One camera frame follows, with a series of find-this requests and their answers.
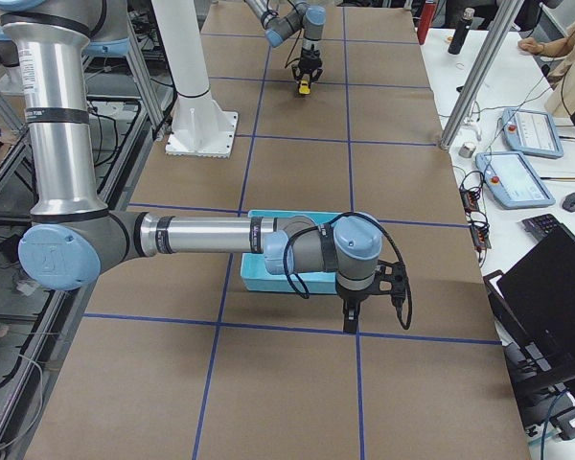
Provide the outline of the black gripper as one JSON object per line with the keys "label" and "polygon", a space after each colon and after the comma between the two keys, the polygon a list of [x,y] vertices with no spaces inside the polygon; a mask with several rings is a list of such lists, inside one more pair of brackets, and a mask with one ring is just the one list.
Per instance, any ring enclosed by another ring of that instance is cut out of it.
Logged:
{"label": "black gripper", "polygon": [[301,66],[316,66],[317,65],[317,50],[315,48],[306,49],[303,47],[300,54]]}
{"label": "black gripper", "polygon": [[343,332],[356,333],[359,324],[360,302],[373,295],[375,288],[370,285],[362,289],[350,289],[336,282],[335,290],[343,301]]}

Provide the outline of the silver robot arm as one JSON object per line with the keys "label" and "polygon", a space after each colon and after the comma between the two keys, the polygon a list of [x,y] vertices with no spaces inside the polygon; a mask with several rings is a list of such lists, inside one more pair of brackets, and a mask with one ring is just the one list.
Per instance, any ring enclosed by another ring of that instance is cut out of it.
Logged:
{"label": "silver robot arm", "polygon": [[174,253],[253,253],[300,296],[303,275],[331,272],[343,329],[357,330],[361,303],[387,280],[386,232],[370,216],[344,213],[321,225],[291,218],[178,218],[113,212],[94,171],[82,55],[94,38],[127,37],[123,1],[1,1],[25,98],[37,180],[32,225],[18,245],[27,274],[72,290],[135,258]]}
{"label": "silver robot arm", "polygon": [[291,10],[280,16],[268,1],[245,0],[260,21],[264,36],[272,48],[277,48],[293,35],[302,32],[303,42],[297,67],[301,72],[314,73],[322,68],[320,44],[326,24],[326,10],[306,1],[294,1]]}

